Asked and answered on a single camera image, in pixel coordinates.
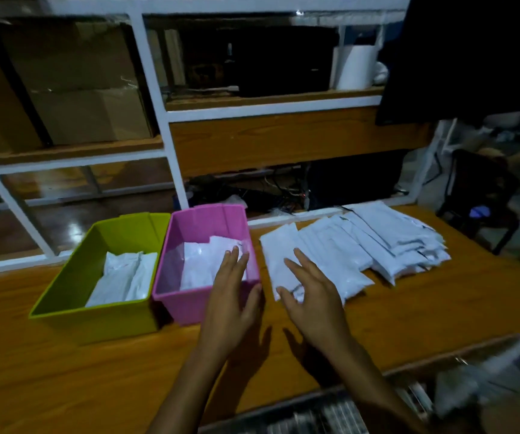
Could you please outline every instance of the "person's right hand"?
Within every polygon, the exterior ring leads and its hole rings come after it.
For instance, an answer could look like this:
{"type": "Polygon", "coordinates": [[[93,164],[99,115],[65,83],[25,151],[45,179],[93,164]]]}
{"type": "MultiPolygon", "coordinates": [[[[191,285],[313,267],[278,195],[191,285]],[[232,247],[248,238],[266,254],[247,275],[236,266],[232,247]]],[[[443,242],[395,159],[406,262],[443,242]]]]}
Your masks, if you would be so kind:
{"type": "Polygon", "coordinates": [[[285,265],[304,286],[304,302],[300,304],[285,288],[276,288],[290,319],[304,338],[329,358],[353,342],[344,316],[342,301],[335,285],[298,248],[294,255],[300,265],[285,259],[285,265]]]}

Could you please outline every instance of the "wooden tabletop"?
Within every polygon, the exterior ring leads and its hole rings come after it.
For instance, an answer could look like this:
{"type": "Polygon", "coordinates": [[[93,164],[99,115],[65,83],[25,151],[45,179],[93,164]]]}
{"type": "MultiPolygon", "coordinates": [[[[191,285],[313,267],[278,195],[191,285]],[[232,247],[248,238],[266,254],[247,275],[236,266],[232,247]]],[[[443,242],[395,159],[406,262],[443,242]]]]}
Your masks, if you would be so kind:
{"type": "MultiPolygon", "coordinates": [[[[411,206],[435,227],[452,260],[423,274],[376,284],[349,300],[352,333],[383,371],[520,332],[520,264],[495,257],[411,206]]],[[[300,335],[274,302],[253,230],[266,308],[261,325],[227,364],[207,421],[318,387],[295,357],[300,335]]],[[[198,326],[77,347],[56,341],[27,313],[58,267],[0,275],[0,432],[142,433],[198,337],[198,326]]]]}

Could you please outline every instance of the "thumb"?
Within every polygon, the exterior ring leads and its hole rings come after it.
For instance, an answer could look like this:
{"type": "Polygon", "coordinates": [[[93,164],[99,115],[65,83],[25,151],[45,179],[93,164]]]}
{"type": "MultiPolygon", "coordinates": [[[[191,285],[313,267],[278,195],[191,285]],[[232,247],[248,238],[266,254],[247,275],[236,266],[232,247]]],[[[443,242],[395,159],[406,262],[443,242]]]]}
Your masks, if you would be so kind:
{"type": "Polygon", "coordinates": [[[257,284],[254,285],[250,294],[248,295],[248,300],[246,300],[246,305],[242,310],[242,322],[246,328],[249,328],[254,324],[258,317],[258,313],[260,311],[260,301],[262,300],[262,285],[257,284]]]}
{"type": "Polygon", "coordinates": [[[292,318],[292,316],[296,315],[300,310],[300,303],[296,301],[292,292],[290,292],[289,290],[279,286],[278,288],[276,288],[276,291],[278,291],[278,294],[280,295],[280,299],[282,300],[282,303],[284,304],[286,311],[292,318]]]}

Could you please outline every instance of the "black chair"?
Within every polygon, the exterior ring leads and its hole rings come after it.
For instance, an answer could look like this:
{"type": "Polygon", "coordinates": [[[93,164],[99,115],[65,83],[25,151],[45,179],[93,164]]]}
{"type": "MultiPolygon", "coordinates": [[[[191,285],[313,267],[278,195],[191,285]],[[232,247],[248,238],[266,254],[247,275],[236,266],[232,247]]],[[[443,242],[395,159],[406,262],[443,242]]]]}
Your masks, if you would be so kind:
{"type": "Polygon", "coordinates": [[[507,228],[493,249],[493,254],[498,255],[519,228],[517,213],[507,207],[518,187],[519,180],[507,170],[502,159],[498,161],[457,149],[453,152],[445,200],[437,216],[451,213],[453,218],[449,224],[472,239],[482,227],[507,228]],[[481,206],[488,209],[487,215],[471,216],[471,211],[481,206]]]}

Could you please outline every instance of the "white cylinder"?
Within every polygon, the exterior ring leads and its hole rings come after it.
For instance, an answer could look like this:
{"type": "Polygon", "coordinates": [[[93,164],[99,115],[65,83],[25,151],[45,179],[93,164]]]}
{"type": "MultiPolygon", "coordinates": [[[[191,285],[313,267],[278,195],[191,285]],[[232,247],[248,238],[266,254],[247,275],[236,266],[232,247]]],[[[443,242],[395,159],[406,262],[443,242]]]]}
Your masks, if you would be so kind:
{"type": "Polygon", "coordinates": [[[337,47],[338,76],[337,90],[365,90],[372,86],[376,56],[376,46],[337,47]]]}

